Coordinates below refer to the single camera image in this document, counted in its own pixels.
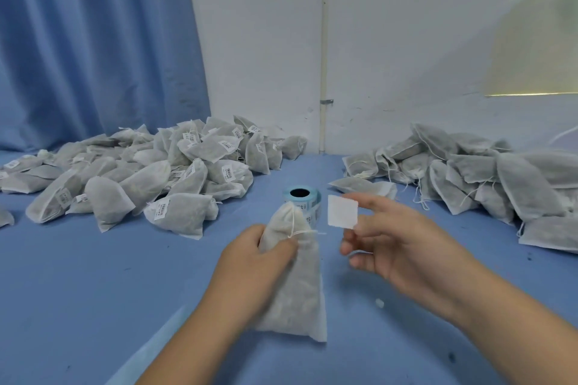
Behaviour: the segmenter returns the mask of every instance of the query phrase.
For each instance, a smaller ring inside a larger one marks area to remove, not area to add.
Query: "person's left arm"
[[[136,385],[206,385],[231,345],[265,306],[275,283],[297,253],[286,239],[258,250],[265,226],[252,226],[222,252],[199,305]]]

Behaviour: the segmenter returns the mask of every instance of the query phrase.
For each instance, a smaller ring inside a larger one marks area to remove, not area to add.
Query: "hand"
[[[372,216],[360,214],[343,234],[340,252],[353,251],[350,265],[389,281],[401,294],[457,326],[465,325],[467,305],[489,272],[435,222],[385,197],[350,193]]]
[[[264,225],[243,231],[221,253],[203,300],[199,306],[219,315],[235,332],[245,326],[266,305],[273,288],[289,262],[297,254],[295,238],[279,242],[272,250],[258,249]]]

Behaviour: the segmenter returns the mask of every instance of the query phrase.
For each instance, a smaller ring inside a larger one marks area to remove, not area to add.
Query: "person's right hand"
[[[391,199],[348,193],[372,216],[360,214],[343,234],[340,252],[357,270],[376,273],[401,294],[445,320],[465,325],[469,299],[489,272],[473,255],[423,214]]]

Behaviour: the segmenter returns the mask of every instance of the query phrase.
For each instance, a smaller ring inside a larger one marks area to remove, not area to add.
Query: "blue curtain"
[[[209,115],[191,0],[0,0],[0,149]]]

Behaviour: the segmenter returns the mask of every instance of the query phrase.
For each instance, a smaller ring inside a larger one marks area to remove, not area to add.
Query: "roll of stickers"
[[[321,211],[321,192],[309,186],[293,186],[283,191],[283,198],[301,208],[308,224],[315,228]]]

